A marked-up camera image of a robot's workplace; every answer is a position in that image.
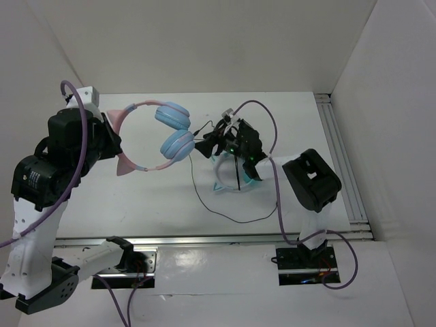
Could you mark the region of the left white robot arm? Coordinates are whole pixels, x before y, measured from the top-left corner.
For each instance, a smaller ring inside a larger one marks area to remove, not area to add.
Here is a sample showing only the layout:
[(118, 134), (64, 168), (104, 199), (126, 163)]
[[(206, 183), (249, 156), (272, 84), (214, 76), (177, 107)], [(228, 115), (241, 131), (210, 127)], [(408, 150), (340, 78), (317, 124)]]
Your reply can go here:
[(102, 270), (139, 268), (145, 256), (118, 236), (81, 251), (72, 259), (53, 256), (61, 216), (72, 189), (99, 160), (121, 153), (115, 113), (96, 118), (85, 112), (87, 151), (80, 155), (82, 121), (77, 108), (63, 109), (48, 120), (48, 136), (14, 171), (14, 242), (1, 276), (1, 299), (16, 298), (16, 308), (31, 315), (62, 305), (78, 284)]

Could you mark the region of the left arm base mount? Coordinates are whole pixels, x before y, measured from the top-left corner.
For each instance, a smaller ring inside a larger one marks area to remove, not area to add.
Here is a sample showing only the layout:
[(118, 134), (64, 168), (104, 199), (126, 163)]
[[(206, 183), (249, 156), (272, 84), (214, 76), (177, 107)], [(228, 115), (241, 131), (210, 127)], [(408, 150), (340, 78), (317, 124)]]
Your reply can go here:
[(155, 287), (155, 270), (157, 267), (157, 248), (135, 247), (132, 243), (118, 236), (108, 237), (105, 245), (114, 247), (115, 260), (109, 267), (99, 271), (97, 276), (115, 290), (152, 289)]

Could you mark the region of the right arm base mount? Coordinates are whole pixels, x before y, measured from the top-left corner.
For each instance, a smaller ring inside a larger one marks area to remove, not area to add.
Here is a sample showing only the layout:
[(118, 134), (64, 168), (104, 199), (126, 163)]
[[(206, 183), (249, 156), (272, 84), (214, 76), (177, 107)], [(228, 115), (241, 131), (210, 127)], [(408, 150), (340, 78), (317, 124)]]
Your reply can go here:
[(277, 248), (270, 260), (277, 266), (280, 286), (322, 284), (323, 277), (326, 283), (341, 282), (333, 247), (311, 259), (296, 247)]

